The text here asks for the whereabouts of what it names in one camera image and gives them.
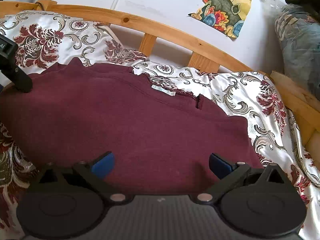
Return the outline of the maroon knit garment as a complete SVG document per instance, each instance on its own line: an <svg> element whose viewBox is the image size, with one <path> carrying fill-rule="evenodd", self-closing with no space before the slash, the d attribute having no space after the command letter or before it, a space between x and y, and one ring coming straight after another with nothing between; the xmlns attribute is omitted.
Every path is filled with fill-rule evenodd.
<svg viewBox="0 0 320 240"><path fill-rule="evenodd" d="M110 151L116 163L105 181L134 194L206 189L216 179L212 153L261 167L246 118L202 95L158 91L131 67L75 58L31 78L31 92L1 93L1 122L35 166L69 167Z"/></svg>

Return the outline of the white floral bedspread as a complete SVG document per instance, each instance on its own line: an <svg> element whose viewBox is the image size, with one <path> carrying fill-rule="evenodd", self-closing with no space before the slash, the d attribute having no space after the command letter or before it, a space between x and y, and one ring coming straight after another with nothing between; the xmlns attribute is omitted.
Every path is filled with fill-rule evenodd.
<svg viewBox="0 0 320 240"><path fill-rule="evenodd" d="M319 170L302 143L298 116L283 103L272 81L257 72L217 74L209 70L151 62L126 49L103 24L54 12L23 11L1 18L1 34L18 44L17 64L26 73L41 73L54 63L77 57L89 67L115 63L145 73L173 92L203 95L228 115L248 121L248 135L263 165L278 163L307 207L303 239L319 239Z"/></svg>

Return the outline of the grey blue bundled bedding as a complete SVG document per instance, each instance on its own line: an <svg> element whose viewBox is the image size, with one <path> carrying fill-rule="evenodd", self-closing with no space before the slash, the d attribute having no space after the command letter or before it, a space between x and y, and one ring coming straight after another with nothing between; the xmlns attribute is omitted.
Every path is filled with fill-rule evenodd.
<svg viewBox="0 0 320 240"><path fill-rule="evenodd" d="M319 99L319 0L286 0L275 31L285 75Z"/></svg>

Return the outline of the landscape painting poster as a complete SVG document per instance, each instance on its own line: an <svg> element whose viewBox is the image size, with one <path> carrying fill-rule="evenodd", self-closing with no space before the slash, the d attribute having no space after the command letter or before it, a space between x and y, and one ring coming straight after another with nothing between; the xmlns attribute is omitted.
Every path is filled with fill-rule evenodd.
<svg viewBox="0 0 320 240"><path fill-rule="evenodd" d="M238 38L251 8L252 0L202 0L204 5L189 16L224 33Z"/></svg>

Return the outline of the wooden bed frame rail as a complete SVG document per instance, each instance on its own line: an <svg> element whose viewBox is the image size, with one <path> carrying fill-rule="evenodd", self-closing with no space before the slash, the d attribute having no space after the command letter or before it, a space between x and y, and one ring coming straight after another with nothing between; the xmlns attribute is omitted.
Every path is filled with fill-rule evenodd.
<svg viewBox="0 0 320 240"><path fill-rule="evenodd" d="M1 16L24 10L58 12L84 20L103 24L114 24L144 33L139 51L149 56L157 38L191 50L189 66L199 70L217 72L220 66L232 72L249 71L250 68L231 55L217 49L192 35L167 25L110 9L82 5L59 5L52 0L39 0L36 3L1 2ZM279 90L286 107L293 111L300 127L302 143L313 158L319 158L319 100L310 92L299 87L289 77L273 71L269 77Z"/></svg>

